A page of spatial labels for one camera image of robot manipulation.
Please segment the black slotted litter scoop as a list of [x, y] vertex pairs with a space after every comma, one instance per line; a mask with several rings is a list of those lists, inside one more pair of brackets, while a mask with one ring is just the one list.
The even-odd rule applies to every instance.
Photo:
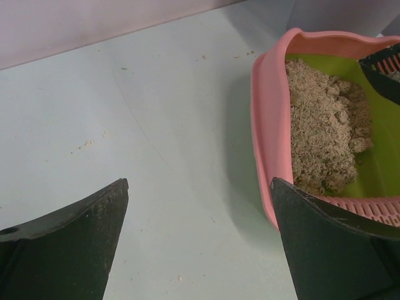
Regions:
[[370, 54], [358, 63], [374, 90], [399, 105], [399, 82], [388, 78], [389, 73], [399, 71], [399, 43]]

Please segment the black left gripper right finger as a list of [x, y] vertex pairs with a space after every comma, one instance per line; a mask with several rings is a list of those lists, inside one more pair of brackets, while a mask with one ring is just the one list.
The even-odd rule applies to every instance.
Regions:
[[399, 299], [399, 229], [275, 177], [271, 198], [298, 299]]

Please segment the grey litter clump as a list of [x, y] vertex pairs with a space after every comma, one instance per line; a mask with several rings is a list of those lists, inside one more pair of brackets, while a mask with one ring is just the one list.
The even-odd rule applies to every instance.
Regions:
[[396, 81], [397, 83], [400, 82], [400, 71], [390, 72], [387, 76], [388, 76], [388, 78]]

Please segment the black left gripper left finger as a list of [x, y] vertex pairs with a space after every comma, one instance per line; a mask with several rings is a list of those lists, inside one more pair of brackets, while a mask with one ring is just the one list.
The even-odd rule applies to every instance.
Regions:
[[1, 299], [102, 299], [128, 208], [128, 181], [1, 230]]

